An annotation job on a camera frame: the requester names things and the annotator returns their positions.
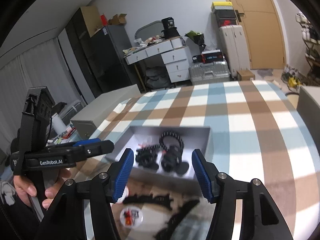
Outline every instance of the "white suitcase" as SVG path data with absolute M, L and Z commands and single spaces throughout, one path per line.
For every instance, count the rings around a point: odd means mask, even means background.
M 220 37 L 224 53 L 227 54 L 231 75 L 238 70 L 250 70 L 249 52 L 241 25 L 220 27 Z

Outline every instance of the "door handle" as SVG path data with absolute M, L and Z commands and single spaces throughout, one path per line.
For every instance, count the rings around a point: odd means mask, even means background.
M 239 13 L 238 10 L 235 10 L 235 12 L 236 12 L 236 15 L 237 15 L 237 18 L 238 18 L 238 22 L 242 22 L 241 15 L 244 15 L 244 13 Z

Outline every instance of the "blue gripper pad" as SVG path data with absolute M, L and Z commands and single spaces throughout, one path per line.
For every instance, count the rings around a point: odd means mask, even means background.
M 84 141 L 78 141 L 73 145 L 73 147 L 86 145 L 86 144 L 90 144 L 90 143 L 96 143 L 96 142 L 101 142 L 101 140 L 99 138 L 94 138 L 94 139 L 89 139 L 89 140 L 84 140 Z
M 111 175 L 111 177 L 114 177 L 114 189 L 113 189 L 114 192 L 112 195 L 112 199 L 115 203 L 123 195 L 124 188 L 127 185 L 128 178 L 133 167 L 133 162 L 134 162 L 134 153 L 131 149 L 127 148 L 124 151 L 120 160 L 117 163 L 113 163 L 113 164 L 117 164 L 116 168 L 110 171 L 110 168 L 111 168 L 110 166 L 108 170 L 108 174 Z M 112 174 L 110 174 L 109 171 L 114 172 L 115 173 L 114 176 L 112 176 Z
M 198 180 L 198 183 L 200 185 L 202 195 L 204 198 L 208 200 L 208 202 L 213 202 L 213 194 L 212 194 L 212 184 L 211 180 L 209 179 L 209 176 L 207 172 L 205 171 L 205 168 L 198 156 L 197 150 L 194 150 L 192 152 L 192 166 L 195 170 L 195 174 Z

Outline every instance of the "white curtain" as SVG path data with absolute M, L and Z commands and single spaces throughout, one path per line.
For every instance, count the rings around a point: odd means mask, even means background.
M 38 86 L 47 86 L 55 103 L 81 100 L 57 39 L 27 50 L 0 69 L 0 148 L 4 152 L 20 127 L 28 89 Z

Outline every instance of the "wooden door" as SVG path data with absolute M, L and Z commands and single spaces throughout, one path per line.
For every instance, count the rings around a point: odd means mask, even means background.
M 229 0 L 240 16 L 247 39 L 251 69 L 286 64 L 284 39 L 273 0 Z

